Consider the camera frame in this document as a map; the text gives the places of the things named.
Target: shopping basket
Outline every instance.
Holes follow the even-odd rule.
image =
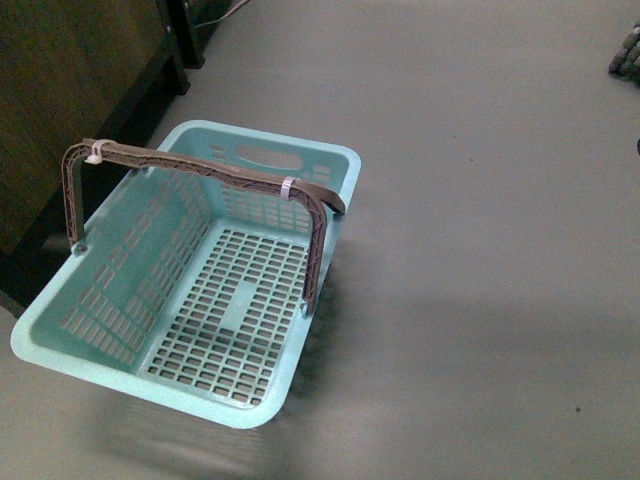
[[[85,226],[80,167],[101,161],[134,169]],[[71,255],[18,320],[14,352],[230,427],[265,423],[286,398],[359,169],[344,147],[205,121],[158,151],[71,147]]]

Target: wooden furniture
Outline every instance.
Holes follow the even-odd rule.
[[[220,18],[232,0],[166,1],[184,64],[188,68],[200,68],[204,63],[204,46],[217,25],[203,28],[196,28],[196,25]]]
[[[117,137],[160,74],[189,84],[165,0],[2,2],[0,63],[0,290],[26,304],[47,280],[66,148]]]

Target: floor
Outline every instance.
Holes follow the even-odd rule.
[[[271,0],[151,142],[207,119],[363,166],[282,415],[234,431],[15,359],[7,479],[635,479],[640,90],[612,0]]]

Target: plastic handle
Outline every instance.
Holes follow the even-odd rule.
[[[195,173],[203,177],[215,178],[236,188],[272,196],[282,194],[284,183],[288,186],[289,200],[300,203],[311,216],[311,238],[302,298],[307,302],[307,312],[314,311],[319,293],[317,290],[320,264],[327,231],[327,214],[323,203],[336,213],[345,213],[344,202],[335,192],[299,179],[292,182],[289,177],[217,164],[186,155],[121,145],[113,141],[98,142],[85,139],[82,143],[70,147],[62,160],[64,210],[67,221],[67,236],[71,247],[84,236],[80,167],[82,161],[90,156],[94,156],[95,160],[97,155],[100,162],[107,161],[132,168],[159,167]]]

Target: handle hole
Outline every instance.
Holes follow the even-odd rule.
[[[236,154],[250,162],[273,168],[286,168],[299,170],[302,168],[302,159],[293,153],[279,152],[251,145],[238,145]]]

